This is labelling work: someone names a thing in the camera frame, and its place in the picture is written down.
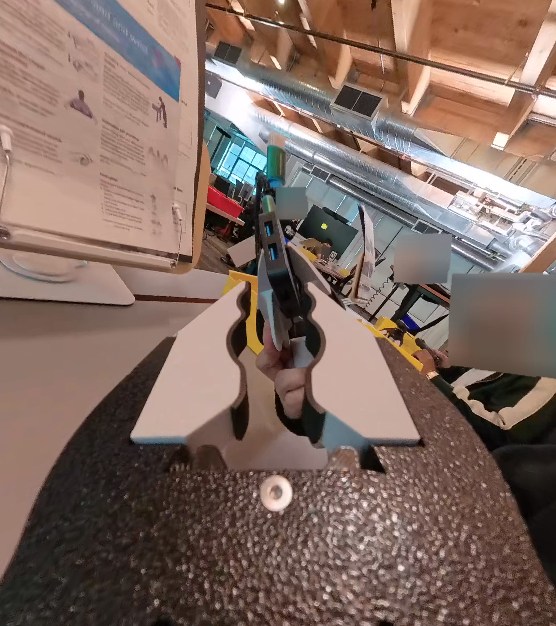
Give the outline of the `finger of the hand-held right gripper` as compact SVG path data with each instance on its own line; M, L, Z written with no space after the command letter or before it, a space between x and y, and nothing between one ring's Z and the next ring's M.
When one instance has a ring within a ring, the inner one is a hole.
M313 265L304 254L304 249L295 245L287 245L286 252L289 254L292 274L298 278L302 286L312 283L327 296L329 296L340 308L345 309L343 300L335 293L321 272Z
M288 348L290 319L284 316L279 307L277 295L269 282L263 254L260 254L258 258L257 279L257 308L261 312L264 321L269 323L274 346L277 350Z

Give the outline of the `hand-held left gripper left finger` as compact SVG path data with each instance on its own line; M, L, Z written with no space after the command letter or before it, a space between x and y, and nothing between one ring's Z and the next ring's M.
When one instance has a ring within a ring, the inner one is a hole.
M247 347L251 286L238 283L180 330L130 434L134 444L216 448L228 469L251 469Z

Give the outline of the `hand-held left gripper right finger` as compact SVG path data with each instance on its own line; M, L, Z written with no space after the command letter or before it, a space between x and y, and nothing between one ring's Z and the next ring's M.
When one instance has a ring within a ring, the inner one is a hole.
M310 305L305 345L314 358L305 394L321 413L321 444L314 446L417 445L420 435L381 350L389 344L313 284L303 295Z

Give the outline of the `black usb hub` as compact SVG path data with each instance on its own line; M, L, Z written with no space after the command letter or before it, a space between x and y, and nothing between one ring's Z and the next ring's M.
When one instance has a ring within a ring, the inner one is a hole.
M299 284L294 278L287 244L274 211L258 216L258 243L258 277L266 276L282 314L298 317L301 310Z

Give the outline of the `braided usb cable green plug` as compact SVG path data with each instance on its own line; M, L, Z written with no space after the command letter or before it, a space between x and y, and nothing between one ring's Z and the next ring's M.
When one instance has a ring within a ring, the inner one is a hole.
M284 187L286 178L285 138L280 133L270 131L266 144L266 166L256 176L256 216L265 210L266 198L277 203L276 190Z

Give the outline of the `person's right hand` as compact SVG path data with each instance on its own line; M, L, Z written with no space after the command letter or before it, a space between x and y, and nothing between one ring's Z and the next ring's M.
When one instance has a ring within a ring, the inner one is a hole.
M258 370L274 384L275 396L286 419L302 417L306 369L295 367L292 346L277 349L269 322L264 323L263 349L256 358Z

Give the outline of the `yellow plastic bin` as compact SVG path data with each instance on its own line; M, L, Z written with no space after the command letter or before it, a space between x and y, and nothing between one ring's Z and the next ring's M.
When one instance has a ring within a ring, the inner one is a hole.
M251 286L251 312L245 323L247 347L257 356L263 349L261 338L264 325L264 323L261 322L260 330L257 330L257 277L231 270L228 274L222 295L230 292L235 286L243 282ZM352 309L347 309L347 313L355 318L358 323L365 326L376 338L383 338L392 343L395 349L402 354L408 363L419 372L423 370L423 364L414 357L414 354L421 350L421 348L416 344L416 339L410 333L404 333L402 339L399 339L399 328L389 319L383 317L379 322L372 325L366 322Z

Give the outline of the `black computer monitor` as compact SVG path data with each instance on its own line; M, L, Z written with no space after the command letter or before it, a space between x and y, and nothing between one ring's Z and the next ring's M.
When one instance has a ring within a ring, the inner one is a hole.
M330 242L336 257L340 258L352 244L359 231L336 212L312 205L297 229L303 239L316 239L321 244Z

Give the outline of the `red plastic bin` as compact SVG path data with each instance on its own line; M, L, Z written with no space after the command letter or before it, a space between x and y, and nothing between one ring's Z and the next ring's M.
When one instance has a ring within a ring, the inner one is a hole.
M207 188L207 207L217 214L222 215L235 223L242 223L240 215L243 211L241 204L230 199L224 193L217 190L214 186L209 185Z

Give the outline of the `metal air vent box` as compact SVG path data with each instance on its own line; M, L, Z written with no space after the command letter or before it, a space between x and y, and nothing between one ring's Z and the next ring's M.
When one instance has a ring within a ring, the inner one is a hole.
M389 99L386 95L352 82L342 83L330 103L332 110L350 113L367 121L373 121L388 106Z

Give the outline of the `slim silver air duct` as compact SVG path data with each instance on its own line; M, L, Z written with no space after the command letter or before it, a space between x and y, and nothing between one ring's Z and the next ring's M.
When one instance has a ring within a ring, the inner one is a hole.
M492 232L450 210L453 195L444 190L274 113L253 106L251 115L260 123L263 139L272 132L280 134L288 152L330 176L459 237L495 263L511 255Z

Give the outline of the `large silver air duct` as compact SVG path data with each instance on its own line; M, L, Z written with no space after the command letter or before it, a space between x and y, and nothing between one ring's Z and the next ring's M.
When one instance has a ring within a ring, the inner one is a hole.
M370 120L336 107L331 91L245 59L242 66L234 66L208 56L205 68L240 88L340 126L459 182L556 212L554 161L522 157L470 138L421 127L411 117L385 107Z

